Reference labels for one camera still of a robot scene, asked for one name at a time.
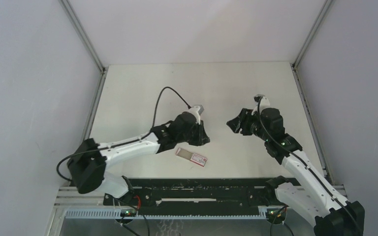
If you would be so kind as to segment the red white staple box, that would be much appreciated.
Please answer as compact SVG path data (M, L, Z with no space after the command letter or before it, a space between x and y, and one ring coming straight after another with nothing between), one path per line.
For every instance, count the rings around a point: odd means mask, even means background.
M197 164L201 167L204 167L208 161L208 159L202 155L197 153L190 152L186 149L181 147L177 148L176 155L180 158L186 159L194 164Z

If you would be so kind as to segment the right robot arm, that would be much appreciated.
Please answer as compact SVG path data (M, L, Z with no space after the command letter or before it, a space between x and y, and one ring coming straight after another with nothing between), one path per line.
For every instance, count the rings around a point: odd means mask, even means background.
M278 176L267 182L264 193L268 203L276 205L281 202L291 207L312 226L316 236L363 235L363 206L358 201L350 202L315 170L302 146L286 133L278 109L242 109L226 124L233 133L262 139L267 153L305 190L299 193L286 178Z

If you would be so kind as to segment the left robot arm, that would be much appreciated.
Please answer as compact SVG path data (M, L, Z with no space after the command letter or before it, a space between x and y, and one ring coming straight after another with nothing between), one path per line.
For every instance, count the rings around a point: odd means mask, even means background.
M113 196L122 205L130 204L134 191L127 177L116 176L108 169L120 162L143 155L158 154L173 149L179 143L203 146L210 142L201 114L203 107L195 105L174 120L154 126L147 134L127 140L97 143L86 139L79 148L63 160L78 193L102 192Z

